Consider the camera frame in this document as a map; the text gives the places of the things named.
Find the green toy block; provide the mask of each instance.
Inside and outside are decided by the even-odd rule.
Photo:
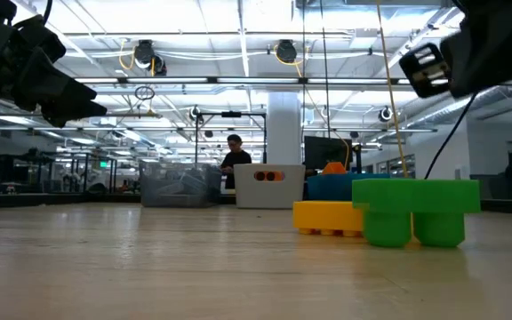
[[[356,180],[353,205],[364,210],[370,244],[401,247],[414,235],[424,245],[455,247],[465,239],[464,213],[480,212],[473,180]]]

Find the dark hair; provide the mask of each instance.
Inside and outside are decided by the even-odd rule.
[[[234,141],[234,142],[242,142],[242,139],[240,139],[240,136],[238,134],[231,134],[228,136],[227,141]]]

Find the ceiling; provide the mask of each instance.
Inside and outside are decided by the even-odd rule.
[[[19,7],[14,22],[28,18],[34,12],[42,13],[46,6],[46,0],[13,2]],[[397,60],[408,46],[438,43],[444,36],[455,32],[463,18],[458,9],[442,7],[441,0],[381,2],[386,54],[393,78],[404,78]],[[67,55],[55,66],[76,78],[148,76],[137,66],[126,69],[119,62],[122,59],[126,67],[131,64],[132,48],[141,39],[154,41],[156,53],[164,59],[171,77],[297,78],[298,70],[279,63],[274,55],[274,47],[281,39],[293,40],[299,52],[297,60],[302,61],[302,76],[328,76],[330,79],[386,77],[374,2],[358,1],[354,4],[360,5],[347,5],[344,0],[324,0],[323,18],[319,3],[308,0],[305,35],[302,10],[292,0],[55,0],[47,27],[60,36],[68,49]],[[432,23],[432,28],[428,28],[429,23]],[[138,101],[134,97],[133,92],[137,88],[134,84],[88,85],[99,93],[96,102],[107,107],[111,117],[83,119],[70,122],[68,126],[105,130],[54,132],[61,137],[55,137],[57,144],[64,144],[62,138],[72,137],[95,140],[94,145],[103,147],[146,147],[153,144],[158,148],[172,148],[176,155],[179,152],[174,151],[192,147],[193,133],[136,130],[140,138],[133,143],[128,137],[115,137],[107,129],[112,125],[116,128],[190,127],[192,122],[188,114],[194,106],[204,112],[266,112],[270,91],[296,91],[300,100],[304,100],[300,85],[286,89],[265,84],[156,84],[151,86],[156,96],[150,101]],[[328,94],[322,85],[310,86],[305,99],[308,121],[304,125],[307,128],[324,128],[312,101],[317,110],[323,110],[327,96],[332,125],[339,128],[380,127],[378,113],[390,105],[390,95],[385,86],[351,88],[334,85]],[[396,88],[394,99],[400,117],[406,121],[431,107],[429,103],[432,101],[418,99],[406,85]],[[3,110],[16,112],[9,107],[0,106]],[[155,116],[143,116],[149,110]],[[41,118],[29,121],[49,126]],[[239,132],[240,135],[246,141],[262,141],[262,131],[256,122],[247,117],[215,117],[207,128],[251,127],[251,131]],[[0,125],[12,124],[20,123],[0,118]],[[208,140],[224,141],[228,134],[227,131],[215,132],[214,137],[204,139],[204,143]],[[69,144],[81,145],[73,140]],[[207,146],[219,149],[216,142]],[[138,151],[133,155],[144,156]],[[174,158],[175,161],[182,160],[177,156]],[[218,162],[219,159],[220,155],[215,154],[207,161]]]

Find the metal frame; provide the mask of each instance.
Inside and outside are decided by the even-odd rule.
[[[195,117],[195,163],[198,162],[199,157],[199,131],[203,129],[203,127],[208,124],[215,116],[224,116],[229,112],[199,112]],[[262,163],[266,163],[268,160],[268,121],[267,115],[261,112],[235,112],[235,114],[240,114],[242,116],[248,116],[253,120],[253,116],[261,116],[264,119],[264,127],[259,126],[259,130],[264,131],[264,152],[262,154]],[[199,117],[200,116],[208,116],[203,123],[203,126],[199,127]],[[234,131],[237,128],[208,128],[205,131],[214,130],[214,131]]]

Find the clear plastic bin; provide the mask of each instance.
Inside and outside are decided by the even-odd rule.
[[[140,162],[145,207],[203,208],[220,201],[220,169],[209,164]]]

